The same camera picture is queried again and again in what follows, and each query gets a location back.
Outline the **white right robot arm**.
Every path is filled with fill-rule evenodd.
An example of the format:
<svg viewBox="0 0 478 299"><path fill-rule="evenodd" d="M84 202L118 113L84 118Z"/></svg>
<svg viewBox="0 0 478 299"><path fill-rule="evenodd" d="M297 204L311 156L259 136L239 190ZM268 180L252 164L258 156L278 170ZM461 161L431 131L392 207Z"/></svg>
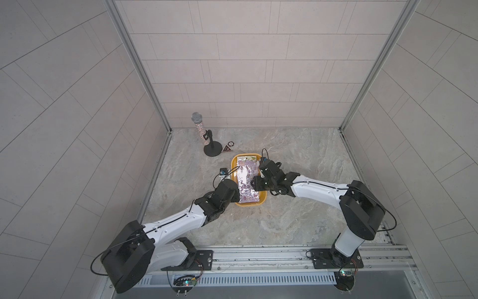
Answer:
<svg viewBox="0 0 478 299"><path fill-rule="evenodd" d="M361 181L335 184L314 180L299 173L284 173L281 163L261 158L260 175L251 186L255 191L312 199L334 207L343 215L346 228L332 244L328 259L335 267L344 267L352 261L357 249L366 241L374 240L388 210Z"/></svg>

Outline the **yellow storage box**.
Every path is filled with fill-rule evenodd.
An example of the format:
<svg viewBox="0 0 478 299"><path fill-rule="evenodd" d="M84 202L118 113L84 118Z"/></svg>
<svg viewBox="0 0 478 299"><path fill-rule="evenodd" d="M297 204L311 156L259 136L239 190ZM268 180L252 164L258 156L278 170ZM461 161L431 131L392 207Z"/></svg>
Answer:
<svg viewBox="0 0 478 299"><path fill-rule="evenodd" d="M233 158L232 162L231 162L231 169L233 169L234 172L230 175L231 179L232 179L234 182L237 183L236 171L237 171L237 169L239 168L239 167L237 166L237 158L238 158L239 156L249 156L249 155L255 155L255 156L257 156L258 162L260 162L260 158L261 158L261 155L260 155L260 154L256 154L256 153L246 153L246 154L238 154L238 155L236 155L236 156ZM236 205L241 206L241 207L244 207L244 208L245 208L245 207L253 207L253 206L260 206L260 205L262 205L262 204L265 202L266 198L267 198L267 192L266 192L266 191L260 191L259 193L260 193L260 201L259 201L258 203L240 204L240 203L238 202L238 203L236 203Z"/></svg>

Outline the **pink sticker sheet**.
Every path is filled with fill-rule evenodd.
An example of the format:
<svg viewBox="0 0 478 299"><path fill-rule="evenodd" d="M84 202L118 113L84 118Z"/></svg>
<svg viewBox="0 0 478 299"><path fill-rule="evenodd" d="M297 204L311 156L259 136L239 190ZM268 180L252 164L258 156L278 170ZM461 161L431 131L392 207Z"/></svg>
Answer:
<svg viewBox="0 0 478 299"><path fill-rule="evenodd" d="M254 177L259 175L258 159L255 155L239 156L237 158L236 171L237 183L240 192L240 204L258 203L260 193L255 191L251 183Z"/></svg>

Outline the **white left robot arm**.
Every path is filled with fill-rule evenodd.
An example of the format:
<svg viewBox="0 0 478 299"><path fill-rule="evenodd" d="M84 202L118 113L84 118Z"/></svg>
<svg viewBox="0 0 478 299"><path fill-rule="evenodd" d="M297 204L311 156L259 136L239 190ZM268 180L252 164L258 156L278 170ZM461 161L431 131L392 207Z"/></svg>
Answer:
<svg viewBox="0 0 478 299"><path fill-rule="evenodd" d="M239 199L236 182L224 179L179 213L153 223L134 220L125 225L99 256L116 293L132 289L150 272L187 270L195 262L197 250L184 234L218 219L230 203Z"/></svg>

